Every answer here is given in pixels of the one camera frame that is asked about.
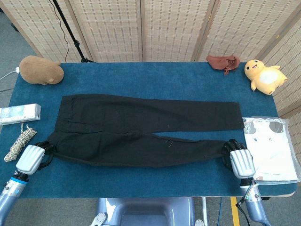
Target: brown plush toy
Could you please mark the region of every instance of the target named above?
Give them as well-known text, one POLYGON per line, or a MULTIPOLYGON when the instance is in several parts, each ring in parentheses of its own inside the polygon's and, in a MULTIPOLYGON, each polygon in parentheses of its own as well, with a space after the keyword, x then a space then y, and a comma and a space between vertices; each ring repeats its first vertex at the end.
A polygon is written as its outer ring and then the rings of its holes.
POLYGON ((22 78, 31 84, 57 84, 64 77, 60 62, 52 62, 38 56, 27 56, 20 63, 22 78))

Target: brown cloth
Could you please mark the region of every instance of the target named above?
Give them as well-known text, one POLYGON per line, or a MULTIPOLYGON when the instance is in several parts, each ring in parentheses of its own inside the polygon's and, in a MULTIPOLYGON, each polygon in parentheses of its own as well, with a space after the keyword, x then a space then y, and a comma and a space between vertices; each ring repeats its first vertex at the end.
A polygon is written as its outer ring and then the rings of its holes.
POLYGON ((217 70, 224 70, 224 75, 229 74, 229 70, 234 70, 238 67, 240 59, 235 56, 211 56, 206 57, 208 63, 217 70))

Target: plastic bag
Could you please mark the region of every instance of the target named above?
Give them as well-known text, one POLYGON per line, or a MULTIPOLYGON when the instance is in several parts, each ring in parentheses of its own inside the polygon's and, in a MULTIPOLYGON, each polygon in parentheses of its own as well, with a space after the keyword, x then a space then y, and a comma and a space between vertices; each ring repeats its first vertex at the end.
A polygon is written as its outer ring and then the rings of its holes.
POLYGON ((277 117, 244 117, 247 148, 253 156, 260 185, 297 183, 301 167, 288 132, 288 120, 277 117))

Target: black pants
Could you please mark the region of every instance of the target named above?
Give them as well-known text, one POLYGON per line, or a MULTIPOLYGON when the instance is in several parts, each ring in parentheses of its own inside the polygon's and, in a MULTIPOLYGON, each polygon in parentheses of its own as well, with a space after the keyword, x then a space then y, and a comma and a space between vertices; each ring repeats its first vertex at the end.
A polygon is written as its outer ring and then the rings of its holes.
POLYGON ((48 141, 55 155, 92 165, 164 167, 220 157, 225 141, 153 132, 242 129, 238 103, 148 100, 109 95, 62 98, 48 141))

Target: yellow floor line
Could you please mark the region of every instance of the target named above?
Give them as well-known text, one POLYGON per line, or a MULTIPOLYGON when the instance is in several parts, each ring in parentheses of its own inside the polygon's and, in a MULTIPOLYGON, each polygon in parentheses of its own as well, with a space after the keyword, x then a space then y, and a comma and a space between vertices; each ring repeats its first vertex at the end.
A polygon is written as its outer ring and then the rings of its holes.
POLYGON ((230 197, 230 200, 231 200, 231 209, 232 209, 232 217, 233 217, 233 226, 239 226, 238 209, 235 206, 237 203, 236 197, 230 197))

